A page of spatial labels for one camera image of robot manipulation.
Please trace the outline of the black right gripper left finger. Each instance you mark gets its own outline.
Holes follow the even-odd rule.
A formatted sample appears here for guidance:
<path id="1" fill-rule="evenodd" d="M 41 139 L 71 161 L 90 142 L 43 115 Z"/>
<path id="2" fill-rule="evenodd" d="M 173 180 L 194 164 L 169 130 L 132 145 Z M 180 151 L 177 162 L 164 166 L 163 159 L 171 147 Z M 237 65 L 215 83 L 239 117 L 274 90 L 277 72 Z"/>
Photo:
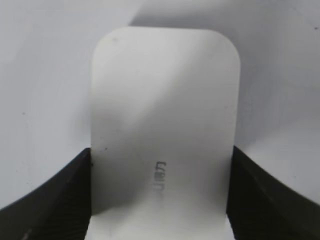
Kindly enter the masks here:
<path id="1" fill-rule="evenodd" d="M 2 240 L 83 240 L 92 216 L 91 150 L 0 210 Z"/>

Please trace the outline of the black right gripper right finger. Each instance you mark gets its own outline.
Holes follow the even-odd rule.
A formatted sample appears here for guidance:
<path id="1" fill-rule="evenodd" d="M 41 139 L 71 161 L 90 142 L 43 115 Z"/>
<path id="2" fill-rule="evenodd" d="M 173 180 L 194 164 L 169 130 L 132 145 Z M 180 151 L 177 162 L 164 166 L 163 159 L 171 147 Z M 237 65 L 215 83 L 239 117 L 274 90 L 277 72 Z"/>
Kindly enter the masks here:
<path id="1" fill-rule="evenodd" d="M 227 217 L 236 240 L 318 240 L 320 206 L 233 148 Z"/>

